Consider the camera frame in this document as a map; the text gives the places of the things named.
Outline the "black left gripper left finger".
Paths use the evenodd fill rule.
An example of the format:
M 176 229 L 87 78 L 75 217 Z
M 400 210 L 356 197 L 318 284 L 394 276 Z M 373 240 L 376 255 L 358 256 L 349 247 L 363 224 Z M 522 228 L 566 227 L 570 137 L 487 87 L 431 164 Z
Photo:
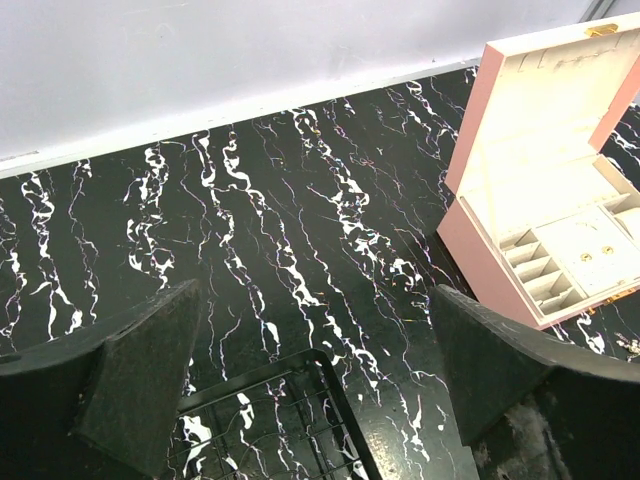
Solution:
M 2 356 L 2 478 L 159 478 L 200 320 L 188 280 Z

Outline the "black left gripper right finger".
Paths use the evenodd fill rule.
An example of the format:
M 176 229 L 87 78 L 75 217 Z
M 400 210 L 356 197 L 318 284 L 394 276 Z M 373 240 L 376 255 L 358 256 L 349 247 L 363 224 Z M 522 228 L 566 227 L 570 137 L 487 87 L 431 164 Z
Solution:
M 457 428 L 482 479 L 636 479 L 639 366 L 431 289 Z

